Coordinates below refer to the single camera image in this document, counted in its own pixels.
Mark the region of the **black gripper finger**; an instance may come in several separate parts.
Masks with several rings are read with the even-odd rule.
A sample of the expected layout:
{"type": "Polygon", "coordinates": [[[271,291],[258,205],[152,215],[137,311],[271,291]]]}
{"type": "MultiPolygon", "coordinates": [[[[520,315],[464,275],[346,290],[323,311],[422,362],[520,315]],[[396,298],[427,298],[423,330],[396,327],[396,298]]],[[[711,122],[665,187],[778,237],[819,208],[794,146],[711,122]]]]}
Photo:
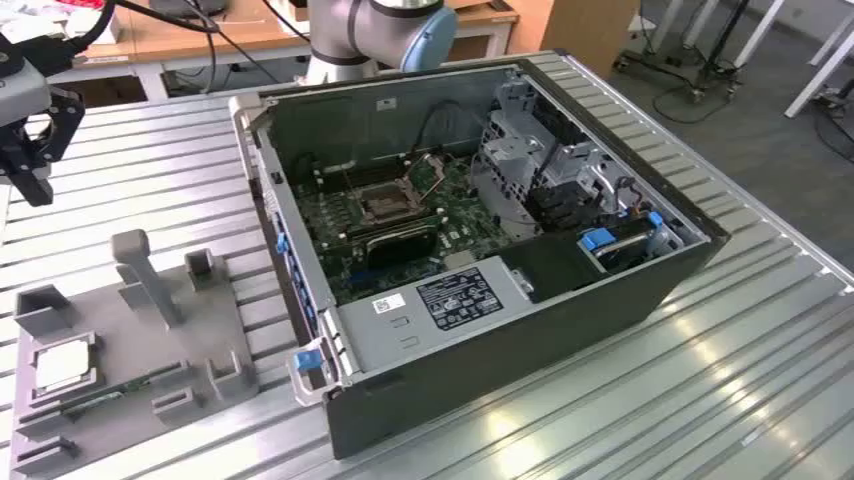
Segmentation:
{"type": "Polygon", "coordinates": [[[43,111],[49,117],[49,122],[40,132],[47,136],[47,144],[41,150],[47,163],[33,173],[11,174],[11,184],[33,207],[49,205],[53,201],[53,189],[47,179],[49,173],[39,177],[36,171],[47,169],[52,163],[61,160],[85,113],[77,93],[53,87],[49,88],[49,92],[51,104],[43,111]]]}

